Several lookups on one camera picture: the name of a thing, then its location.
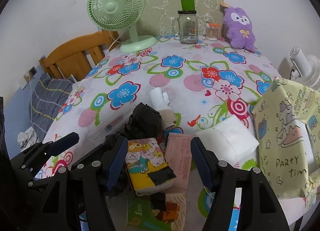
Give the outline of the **grey plaid pillow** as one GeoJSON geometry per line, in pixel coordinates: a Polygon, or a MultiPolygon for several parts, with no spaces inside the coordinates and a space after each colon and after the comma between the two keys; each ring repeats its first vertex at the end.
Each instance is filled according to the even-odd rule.
{"type": "Polygon", "coordinates": [[[40,141],[44,140],[59,110],[72,91],[70,79],[55,79],[43,73],[31,94],[30,122],[40,141]]]}

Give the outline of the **white tissue roll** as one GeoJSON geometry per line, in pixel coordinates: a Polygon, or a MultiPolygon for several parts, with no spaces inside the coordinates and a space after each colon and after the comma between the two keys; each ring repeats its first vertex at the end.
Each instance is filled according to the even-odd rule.
{"type": "Polygon", "coordinates": [[[150,91],[150,99],[152,104],[151,107],[161,116],[163,131],[174,128],[177,117],[169,106],[170,100],[167,92],[162,92],[159,87],[154,88],[150,91]]]}

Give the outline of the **yellow cartoon storage box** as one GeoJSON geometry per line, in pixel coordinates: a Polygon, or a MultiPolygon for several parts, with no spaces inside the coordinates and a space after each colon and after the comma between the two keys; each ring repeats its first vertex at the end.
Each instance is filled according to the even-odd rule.
{"type": "Polygon", "coordinates": [[[259,165],[277,198],[315,203],[319,188],[319,92],[275,78],[253,109],[259,165]]]}

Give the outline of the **green plastic cup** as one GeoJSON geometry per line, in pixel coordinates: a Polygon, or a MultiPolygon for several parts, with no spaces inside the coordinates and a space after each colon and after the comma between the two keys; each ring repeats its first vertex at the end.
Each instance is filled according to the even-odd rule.
{"type": "Polygon", "coordinates": [[[195,1],[194,0],[181,0],[182,11],[195,11],[195,1]]]}

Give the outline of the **green tissue pack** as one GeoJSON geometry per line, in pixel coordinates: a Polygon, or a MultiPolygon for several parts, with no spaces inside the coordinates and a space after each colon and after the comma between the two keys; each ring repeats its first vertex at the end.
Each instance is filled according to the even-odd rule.
{"type": "Polygon", "coordinates": [[[144,230],[183,230],[186,207],[186,195],[182,193],[129,195],[126,224],[144,230]]]}

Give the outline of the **black plastic bag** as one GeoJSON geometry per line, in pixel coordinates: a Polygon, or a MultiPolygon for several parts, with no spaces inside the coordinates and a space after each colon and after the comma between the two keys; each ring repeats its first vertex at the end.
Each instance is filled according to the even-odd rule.
{"type": "Polygon", "coordinates": [[[128,140],[155,138],[162,131],[162,118],[149,105],[138,104],[125,124],[123,135],[128,140]]]}

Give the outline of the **white towel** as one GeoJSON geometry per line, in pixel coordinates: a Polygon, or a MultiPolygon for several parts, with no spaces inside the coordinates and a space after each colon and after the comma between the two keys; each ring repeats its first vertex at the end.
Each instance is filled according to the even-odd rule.
{"type": "Polygon", "coordinates": [[[259,145],[254,135],[235,115],[195,135],[208,151],[231,165],[249,156],[259,145]]]}

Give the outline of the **clear plastic pen bag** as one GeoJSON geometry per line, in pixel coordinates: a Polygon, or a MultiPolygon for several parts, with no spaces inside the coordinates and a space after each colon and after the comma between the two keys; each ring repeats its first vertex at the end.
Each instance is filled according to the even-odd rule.
{"type": "Polygon", "coordinates": [[[93,146],[98,146],[104,143],[107,135],[115,134],[124,127],[129,120],[129,116],[130,115],[128,113],[124,112],[112,114],[91,133],[88,133],[88,142],[93,146]]]}

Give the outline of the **pink paper package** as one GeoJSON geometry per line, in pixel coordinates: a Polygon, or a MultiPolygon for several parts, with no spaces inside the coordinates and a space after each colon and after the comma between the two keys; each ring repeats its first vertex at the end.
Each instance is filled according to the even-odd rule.
{"type": "Polygon", "coordinates": [[[192,135],[169,133],[165,160],[173,170],[176,178],[172,187],[166,189],[168,193],[185,194],[187,191],[192,161],[190,149],[192,139],[192,135]]]}

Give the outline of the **green patterned wall board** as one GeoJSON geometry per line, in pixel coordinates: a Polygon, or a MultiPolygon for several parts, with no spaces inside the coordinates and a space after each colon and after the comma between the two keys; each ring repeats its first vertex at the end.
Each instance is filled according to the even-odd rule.
{"type": "Polygon", "coordinates": [[[206,23],[222,24],[220,3],[224,0],[145,0],[144,11],[137,22],[139,35],[173,35],[172,22],[179,11],[196,11],[198,34],[204,35],[206,23]]]}

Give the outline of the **wooden bed headboard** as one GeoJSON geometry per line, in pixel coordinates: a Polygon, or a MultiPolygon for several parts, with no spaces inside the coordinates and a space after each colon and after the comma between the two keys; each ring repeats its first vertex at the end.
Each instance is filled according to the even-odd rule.
{"type": "Polygon", "coordinates": [[[58,46],[48,57],[41,58],[39,63],[51,77],[63,79],[73,75],[80,81],[92,70],[86,55],[89,54],[97,65],[105,57],[103,46],[107,46],[108,50],[114,49],[118,45],[114,41],[117,37],[116,31],[105,30],[80,36],[58,46]]]}

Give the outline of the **cotton swab jar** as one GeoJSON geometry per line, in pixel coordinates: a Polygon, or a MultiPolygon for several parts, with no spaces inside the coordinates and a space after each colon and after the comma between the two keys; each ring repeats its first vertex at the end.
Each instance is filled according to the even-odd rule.
{"type": "Polygon", "coordinates": [[[206,23],[206,39],[215,41],[220,37],[222,26],[216,23],[206,23]]]}

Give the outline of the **yellow cartoon tissue pack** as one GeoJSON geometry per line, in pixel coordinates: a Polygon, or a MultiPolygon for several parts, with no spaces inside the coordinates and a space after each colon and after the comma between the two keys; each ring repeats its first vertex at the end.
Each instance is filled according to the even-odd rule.
{"type": "Polygon", "coordinates": [[[125,163],[137,196],[165,191],[176,179],[155,138],[128,141],[125,163]]]}

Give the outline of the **purple plush bunny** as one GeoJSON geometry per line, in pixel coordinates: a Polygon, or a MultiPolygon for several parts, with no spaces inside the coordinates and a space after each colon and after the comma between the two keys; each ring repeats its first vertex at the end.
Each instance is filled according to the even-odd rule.
{"type": "Polygon", "coordinates": [[[255,51],[255,35],[252,31],[252,22],[242,8],[225,8],[223,24],[227,29],[226,37],[232,48],[255,51]]]}

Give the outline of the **green desk fan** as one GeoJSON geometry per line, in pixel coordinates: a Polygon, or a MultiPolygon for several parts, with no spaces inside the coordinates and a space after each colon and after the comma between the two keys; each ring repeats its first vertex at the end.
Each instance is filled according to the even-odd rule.
{"type": "Polygon", "coordinates": [[[138,35],[136,23],[145,6],[145,0],[88,0],[87,13],[93,23],[106,31],[129,32],[129,39],[120,45],[123,53],[137,52],[157,43],[151,35],[138,35]]]}

